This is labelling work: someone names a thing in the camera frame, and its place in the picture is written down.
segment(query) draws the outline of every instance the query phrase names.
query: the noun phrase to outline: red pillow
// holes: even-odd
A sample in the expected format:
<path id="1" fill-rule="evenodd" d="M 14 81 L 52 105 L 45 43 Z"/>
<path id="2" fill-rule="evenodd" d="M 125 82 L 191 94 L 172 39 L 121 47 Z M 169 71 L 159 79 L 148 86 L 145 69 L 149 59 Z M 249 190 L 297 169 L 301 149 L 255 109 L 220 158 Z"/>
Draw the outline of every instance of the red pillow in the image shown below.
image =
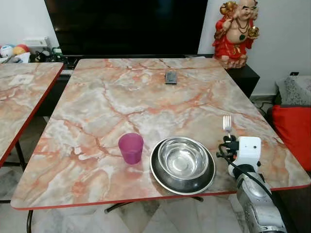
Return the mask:
<path id="1" fill-rule="evenodd" d="M 311 107 L 272 108 L 278 136 L 306 171 L 311 171 Z"/>

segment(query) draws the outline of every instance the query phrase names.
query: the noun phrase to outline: dark plate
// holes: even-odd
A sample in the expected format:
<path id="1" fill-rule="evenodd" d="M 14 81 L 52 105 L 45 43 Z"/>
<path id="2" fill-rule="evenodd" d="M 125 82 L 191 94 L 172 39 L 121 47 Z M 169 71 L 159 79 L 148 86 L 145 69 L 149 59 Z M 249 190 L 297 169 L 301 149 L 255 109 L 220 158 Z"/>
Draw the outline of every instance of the dark plate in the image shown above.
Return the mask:
<path id="1" fill-rule="evenodd" d="M 205 173 L 202 176 L 192 180 L 181 180 L 168 174 L 162 168 L 158 160 L 158 150 L 160 148 L 160 145 L 165 140 L 159 142 L 155 146 L 150 157 L 151 172 L 155 179 L 158 181 L 158 183 L 165 189 L 180 195 L 194 195 L 206 190 L 213 183 L 214 177 L 216 175 L 215 162 L 209 151 L 201 144 L 202 147 L 204 147 L 207 151 L 208 155 L 208 167 Z"/>

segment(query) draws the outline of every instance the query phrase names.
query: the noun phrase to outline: television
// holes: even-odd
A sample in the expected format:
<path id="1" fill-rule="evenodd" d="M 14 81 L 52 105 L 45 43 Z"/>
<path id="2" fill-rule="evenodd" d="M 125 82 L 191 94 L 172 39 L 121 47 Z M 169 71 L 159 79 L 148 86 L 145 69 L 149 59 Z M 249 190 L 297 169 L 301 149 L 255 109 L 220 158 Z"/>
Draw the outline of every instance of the television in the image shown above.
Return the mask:
<path id="1" fill-rule="evenodd" d="M 45 0 L 64 55 L 197 54 L 207 0 Z"/>

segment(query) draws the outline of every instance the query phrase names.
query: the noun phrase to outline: pink cup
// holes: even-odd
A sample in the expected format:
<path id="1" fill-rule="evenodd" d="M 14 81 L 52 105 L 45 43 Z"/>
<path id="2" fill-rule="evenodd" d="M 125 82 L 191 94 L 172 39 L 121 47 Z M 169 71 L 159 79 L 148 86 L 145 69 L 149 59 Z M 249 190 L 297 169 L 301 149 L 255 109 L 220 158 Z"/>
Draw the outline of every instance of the pink cup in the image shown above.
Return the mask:
<path id="1" fill-rule="evenodd" d="M 119 139 L 119 148 L 128 164 L 136 164 L 141 160 L 144 140 L 137 133 L 127 133 Z"/>

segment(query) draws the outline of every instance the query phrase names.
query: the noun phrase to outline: metal fork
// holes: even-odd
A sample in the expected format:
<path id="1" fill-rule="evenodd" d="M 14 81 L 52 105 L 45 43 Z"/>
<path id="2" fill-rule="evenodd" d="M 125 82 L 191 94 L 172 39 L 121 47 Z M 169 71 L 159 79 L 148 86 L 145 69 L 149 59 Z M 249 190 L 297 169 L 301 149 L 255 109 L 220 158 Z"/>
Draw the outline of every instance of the metal fork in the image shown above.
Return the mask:
<path id="1" fill-rule="evenodd" d="M 229 138 L 231 138 L 231 115 L 223 116 L 223 130 L 226 131 Z"/>

